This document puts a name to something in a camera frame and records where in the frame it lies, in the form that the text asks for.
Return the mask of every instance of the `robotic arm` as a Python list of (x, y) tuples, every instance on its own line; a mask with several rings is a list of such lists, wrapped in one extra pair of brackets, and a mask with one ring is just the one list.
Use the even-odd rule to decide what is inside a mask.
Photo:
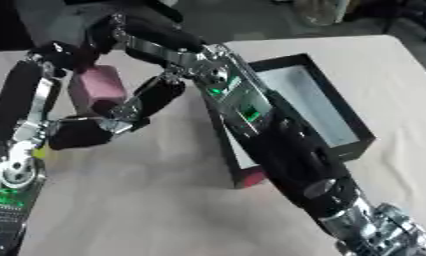
[[(83, 73), (117, 43), (164, 72), (121, 104), (97, 105), (96, 116), (48, 120), (65, 70)], [(45, 181), (35, 149), (46, 141), (55, 149), (99, 145), (135, 131), (183, 93), (183, 79), (195, 83), (280, 192), (337, 239), (343, 255), (426, 255), (426, 232), (394, 206), (373, 206), (315, 129), (240, 56), (121, 14), (89, 29), (82, 47), (53, 42), (31, 51), (8, 75), (0, 94), (0, 255), (20, 243)], [(95, 136), (81, 141), (86, 134)]]

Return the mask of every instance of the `open box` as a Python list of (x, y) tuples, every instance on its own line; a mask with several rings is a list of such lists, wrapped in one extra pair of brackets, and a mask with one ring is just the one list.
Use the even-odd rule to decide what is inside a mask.
[[(249, 63), (271, 89), (278, 91), (317, 130), (342, 161), (359, 158), (375, 139), (353, 109), (306, 54)], [(235, 187), (265, 180), (255, 164), (209, 108)]]

